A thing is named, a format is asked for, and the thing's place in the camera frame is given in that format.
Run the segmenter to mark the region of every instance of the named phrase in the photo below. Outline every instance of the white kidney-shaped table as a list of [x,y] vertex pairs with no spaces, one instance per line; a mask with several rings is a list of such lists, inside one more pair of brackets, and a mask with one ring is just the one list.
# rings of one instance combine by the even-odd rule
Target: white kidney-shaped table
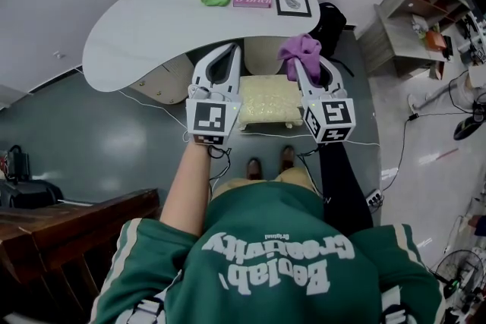
[[277,14],[271,8],[207,7],[201,0],[118,0],[96,22],[86,41],[83,69],[96,90],[132,86],[164,103],[187,95],[194,66],[191,50],[230,39],[289,37],[311,31],[319,21]]

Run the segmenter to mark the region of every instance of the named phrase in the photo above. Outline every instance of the gray floor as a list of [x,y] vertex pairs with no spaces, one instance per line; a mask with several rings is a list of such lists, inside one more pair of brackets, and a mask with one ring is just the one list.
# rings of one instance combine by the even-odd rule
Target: gray floor
[[[355,99],[357,128],[351,140],[377,143],[371,92],[352,33],[344,33],[335,57],[354,72],[342,72],[345,87]],[[133,91],[141,102],[157,104]],[[169,106],[185,122],[184,103]],[[281,125],[248,127],[248,132],[307,134],[304,126],[289,131]],[[122,94],[92,89],[82,74],[75,74],[28,96],[0,112],[0,149],[20,144],[30,155],[35,178],[58,185],[66,199],[99,202],[131,190],[157,187],[162,199],[172,182],[185,148],[184,129],[162,110],[143,107]],[[315,148],[310,137],[283,139],[235,132],[229,141],[231,168],[219,183],[245,174],[251,157],[261,159],[265,178],[278,171],[280,150],[292,144],[298,153]],[[347,143],[356,177],[365,192],[379,187],[379,149]],[[213,163],[212,173],[226,162]],[[320,184],[317,154],[308,159],[311,174]]]

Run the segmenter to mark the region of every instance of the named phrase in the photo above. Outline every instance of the khaki shorts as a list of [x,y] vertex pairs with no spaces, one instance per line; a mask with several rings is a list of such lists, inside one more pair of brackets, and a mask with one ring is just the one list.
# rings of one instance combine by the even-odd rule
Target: khaki shorts
[[[221,194],[227,192],[230,189],[235,189],[237,187],[244,187],[245,185],[258,184],[260,182],[267,182],[267,180],[248,180],[247,178],[234,178],[221,184],[214,191],[213,199],[220,196]],[[287,184],[294,184],[305,189],[312,190],[314,193],[314,186],[309,178],[309,175],[303,168],[290,168],[285,170],[281,175],[278,175],[273,182],[286,182]]]

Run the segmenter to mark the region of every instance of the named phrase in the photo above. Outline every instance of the jacket sleeve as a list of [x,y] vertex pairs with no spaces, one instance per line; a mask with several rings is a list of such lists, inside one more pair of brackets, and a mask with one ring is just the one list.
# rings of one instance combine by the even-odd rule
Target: jacket sleeve
[[196,241],[156,220],[125,223],[90,322],[114,322],[126,309],[169,287]]
[[409,225],[385,225],[357,232],[349,240],[376,267],[381,292],[399,286],[417,324],[440,323],[446,308],[442,286],[421,262]]

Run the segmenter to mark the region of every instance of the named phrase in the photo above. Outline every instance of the orange object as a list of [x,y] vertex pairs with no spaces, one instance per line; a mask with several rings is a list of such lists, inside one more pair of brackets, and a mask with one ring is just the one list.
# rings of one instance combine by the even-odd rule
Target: orange object
[[425,39],[430,50],[442,52],[447,47],[446,40],[442,34],[436,33],[435,31],[429,30],[425,35]]

